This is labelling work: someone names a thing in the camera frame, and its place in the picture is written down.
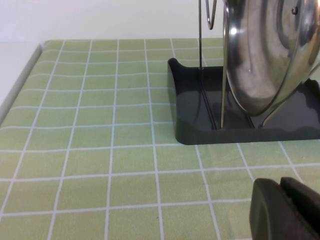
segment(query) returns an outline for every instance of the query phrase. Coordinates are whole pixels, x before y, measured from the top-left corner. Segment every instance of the metal rod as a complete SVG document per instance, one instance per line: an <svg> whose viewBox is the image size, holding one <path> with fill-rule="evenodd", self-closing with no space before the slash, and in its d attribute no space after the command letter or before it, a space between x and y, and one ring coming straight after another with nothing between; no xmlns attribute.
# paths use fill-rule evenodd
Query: metal rod
<svg viewBox="0 0 320 240"><path fill-rule="evenodd" d="M224 43L223 43L223 77L222 77L222 99L221 99L221 122L220 127L224 128L225 120L225 103L226 103L226 86L227 86L227 66L228 66L228 52L229 52L229 8L227 4L224 5Z"/></svg>
<svg viewBox="0 0 320 240"><path fill-rule="evenodd" d="M317 71L317 69L318 69L319 67L320 67L320 62L318 62L318 64L311 70L308 78L310 78L310 76L311 76L312 74L314 74L315 71Z"/></svg>
<svg viewBox="0 0 320 240"><path fill-rule="evenodd" d="M285 105L287 101L284 101L283 103L281 103L279 106L277 106L272 112L269 113L269 115L264 119L263 123L262 123L262 127L264 127L267 122L279 111L279 109Z"/></svg>
<svg viewBox="0 0 320 240"><path fill-rule="evenodd" d="M217 0L213 0L211 18L210 18L209 0L205 0L205 8L206 8L206 22L208 23L209 29L212 30L215 24Z"/></svg>
<svg viewBox="0 0 320 240"><path fill-rule="evenodd" d="M202 70L202 15L201 1L199 0L199 68Z"/></svg>

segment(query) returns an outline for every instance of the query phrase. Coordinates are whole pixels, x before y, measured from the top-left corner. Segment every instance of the white wall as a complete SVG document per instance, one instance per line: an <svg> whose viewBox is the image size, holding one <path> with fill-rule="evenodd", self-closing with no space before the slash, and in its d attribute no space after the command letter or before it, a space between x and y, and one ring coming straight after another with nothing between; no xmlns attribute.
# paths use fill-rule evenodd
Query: white wall
<svg viewBox="0 0 320 240"><path fill-rule="evenodd" d="M202 1L203 37L222 37L223 1L212 31ZM198 0L0 0L0 42L197 36Z"/></svg>

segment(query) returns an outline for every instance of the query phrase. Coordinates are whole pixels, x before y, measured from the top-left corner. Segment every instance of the black plastic tray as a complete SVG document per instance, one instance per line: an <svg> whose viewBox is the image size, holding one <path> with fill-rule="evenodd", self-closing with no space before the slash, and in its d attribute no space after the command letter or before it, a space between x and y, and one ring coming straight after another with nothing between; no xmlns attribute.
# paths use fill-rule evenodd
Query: black plastic tray
<svg viewBox="0 0 320 240"><path fill-rule="evenodd" d="M175 137L185 145L320 139L320 87L308 79L267 122L268 112L246 115L226 88L224 127L220 128L223 67L186 67L168 60L175 87Z"/></svg>

